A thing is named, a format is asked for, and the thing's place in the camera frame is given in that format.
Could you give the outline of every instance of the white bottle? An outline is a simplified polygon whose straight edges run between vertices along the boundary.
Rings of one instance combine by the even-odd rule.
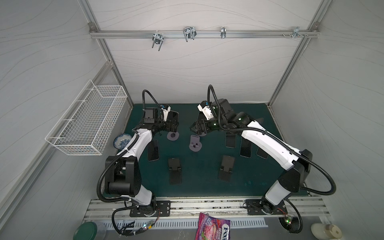
[[[311,226],[313,236],[319,240],[339,239],[342,237],[341,230],[333,224],[314,223]]]

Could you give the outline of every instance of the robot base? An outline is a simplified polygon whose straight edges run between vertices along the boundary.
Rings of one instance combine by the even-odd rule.
[[[157,217],[158,211],[153,212],[148,206],[139,206],[131,210],[130,217]],[[160,217],[169,217],[170,214],[170,201],[157,201],[156,208],[160,211]]]
[[[260,199],[246,199],[245,205],[247,206],[247,214],[248,215],[265,215],[261,208],[258,208]],[[285,207],[284,200],[282,200],[276,208],[280,208],[285,213],[287,213],[287,209]],[[283,213],[280,210],[274,211],[271,215],[282,215]]]

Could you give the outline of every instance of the green work surface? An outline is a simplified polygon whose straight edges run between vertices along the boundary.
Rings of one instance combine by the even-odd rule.
[[[283,168],[268,156],[256,155],[257,146],[252,145],[250,158],[240,156],[241,136],[236,136],[236,148],[225,147],[225,132],[211,132],[200,138],[202,148],[198,152],[189,149],[189,127],[197,120],[198,104],[169,104],[171,110],[179,113],[180,136],[176,141],[167,139],[167,132],[156,134],[159,140],[160,159],[149,162],[147,149],[140,157],[139,166],[142,185],[158,197],[206,197],[206,196],[261,196],[282,173]],[[281,138],[270,112],[265,104],[231,104],[236,113],[246,112],[255,119],[263,118],[262,126]],[[135,104],[129,118],[126,133],[132,134],[143,116],[142,104]],[[223,155],[235,157],[230,182],[218,179]],[[182,183],[169,184],[168,159],[179,158],[182,168]],[[302,191],[296,195],[307,195]]]

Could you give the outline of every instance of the metal hook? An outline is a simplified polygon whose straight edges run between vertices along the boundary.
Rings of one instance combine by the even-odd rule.
[[[226,38],[227,37],[227,30],[225,29],[225,27],[221,27],[221,38]]]
[[[304,37],[304,35],[299,33],[299,27],[296,27],[292,34],[290,34],[291,38],[296,38],[296,37]]]
[[[160,51],[160,48],[161,48],[161,45],[163,44],[163,41],[164,41],[164,38],[161,34],[158,34],[158,33],[155,33],[153,36],[152,36],[152,40],[153,40],[153,43],[152,43],[152,48],[153,46],[156,44],[160,44],[159,45],[159,50]]]
[[[192,40],[195,40],[196,36],[196,28],[193,26],[186,27],[183,29],[185,40],[188,42],[188,38],[192,38]]]

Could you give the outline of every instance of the white wall panel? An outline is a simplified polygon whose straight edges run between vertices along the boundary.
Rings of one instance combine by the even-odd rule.
[[[90,0],[102,30],[306,29],[320,0]],[[135,103],[148,89],[162,103],[199,103],[213,84],[232,103],[265,103],[298,42],[289,39],[108,40]]]
[[[320,0],[89,0],[102,30],[308,27]]]
[[[231,103],[270,99],[298,41],[291,39],[166,40],[161,50],[150,39],[107,41],[134,103],[149,90],[162,103],[200,103],[213,84]]]
[[[272,109],[292,146],[334,178],[324,197],[345,239],[382,239],[384,210],[384,2],[337,0]],[[314,189],[329,183],[312,169]]]
[[[124,131],[128,108],[126,102],[102,156],[67,156],[59,150],[55,152],[0,233],[0,239],[73,238],[90,200],[97,198],[97,180],[104,170],[105,159],[116,153],[113,140]]]
[[[105,61],[76,0],[0,3],[0,202]]]

